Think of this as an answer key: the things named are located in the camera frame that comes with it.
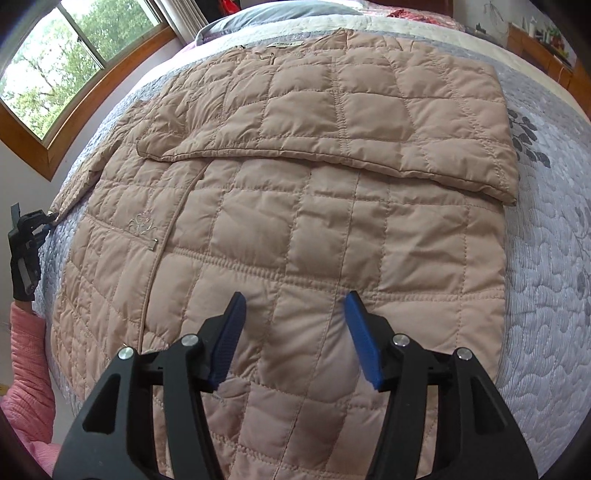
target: metal screw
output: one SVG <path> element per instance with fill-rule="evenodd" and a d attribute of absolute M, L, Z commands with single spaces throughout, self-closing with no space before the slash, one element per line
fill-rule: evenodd
<path fill-rule="evenodd" d="M 199 337 L 197 335 L 192 334 L 192 333 L 190 333 L 189 335 L 185 335 L 183 338 L 181 338 L 181 343 L 184 346 L 197 345 L 198 342 L 199 342 Z"/>
<path fill-rule="evenodd" d="M 134 349 L 132 349 L 130 346 L 124 346 L 121 350 L 119 350 L 119 353 L 117 354 L 117 356 L 122 360 L 127 360 L 133 357 L 133 355 Z"/>
<path fill-rule="evenodd" d="M 397 333 L 392 338 L 392 343 L 396 346 L 407 346 L 410 343 L 410 338 L 403 333 Z"/>
<path fill-rule="evenodd" d="M 469 360 L 473 356 L 472 350 L 465 347 L 457 349 L 457 355 L 460 358 L 460 360 Z"/>

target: pink sleeve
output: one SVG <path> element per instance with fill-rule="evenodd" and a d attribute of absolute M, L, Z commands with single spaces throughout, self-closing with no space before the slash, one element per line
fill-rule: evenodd
<path fill-rule="evenodd" d="M 2 411 L 30 454 L 50 473 L 59 446 L 48 445 L 56 403 L 45 357 L 45 321 L 14 303 L 10 321 L 14 383 L 2 399 Z"/>

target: green foliage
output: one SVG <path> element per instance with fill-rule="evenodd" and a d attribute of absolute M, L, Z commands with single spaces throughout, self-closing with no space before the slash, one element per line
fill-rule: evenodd
<path fill-rule="evenodd" d="M 152 24 L 136 0 L 95 0 L 90 11 L 75 17 L 84 34 L 105 60 L 146 33 Z M 15 93 L 0 79 L 0 96 L 16 115 L 43 138 L 72 97 L 99 70 L 99 66 L 77 40 L 67 22 L 49 22 L 41 35 L 31 37 L 19 49 L 13 63 L 23 63 L 41 86 Z"/>

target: gray pillow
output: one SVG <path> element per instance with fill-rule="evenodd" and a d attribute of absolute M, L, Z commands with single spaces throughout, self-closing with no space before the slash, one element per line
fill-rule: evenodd
<path fill-rule="evenodd" d="M 237 32 L 244 27 L 290 20 L 292 18 L 318 17 L 320 15 L 362 15 L 359 11 L 333 2 L 321 0 L 287 0 L 246 8 L 229 17 L 220 18 L 203 27 L 195 43 L 202 45 L 215 38 Z"/>

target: white wall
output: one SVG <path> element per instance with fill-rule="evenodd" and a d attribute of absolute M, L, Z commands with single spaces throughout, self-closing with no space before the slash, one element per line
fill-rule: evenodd
<path fill-rule="evenodd" d="M 70 167 L 111 109 L 149 70 L 172 58 L 182 47 L 181 42 L 176 39 L 169 42 L 144 61 L 109 95 L 74 140 L 51 182 L 41 177 L 0 142 L 0 383 L 12 382 L 8 333 L 8 314 L 12 302 L 10 249 L 7 239 L 7 233 L 12 228 L 10 206 L 19 202 L 22 213 L 37 209 L 47 210 Z M 54 441 L 61 443 L 72 422 L 72 412 L 66 406 L 61 393 L 56 389 L 54 392 L 57 409 Z"/>
<path fill-rule="evenodd" d="M 498 18 L 498 24 L 495 25 L 491 17 L 491 8 L 488 5 L 492 2 L 501 13 L 504 23 Z M 476 28 L 476 24 L 486 30 L 486 33 L 495 37 L 502 45 L 507 44 L 509 23 L 513 22 L 521 26 L 521 20 L 525 17 L 527 24 L 530 24 L 532 17 L 535 18 L 538 29 L 545 29 L 546 25 L 553 25 L 552 20 L 540 12 L 529 0 L 454 0 L 453 16 L 458 22 L 468 27 Z M 567 46 L 569 59 L 573 60 L 574 52 Z"/>

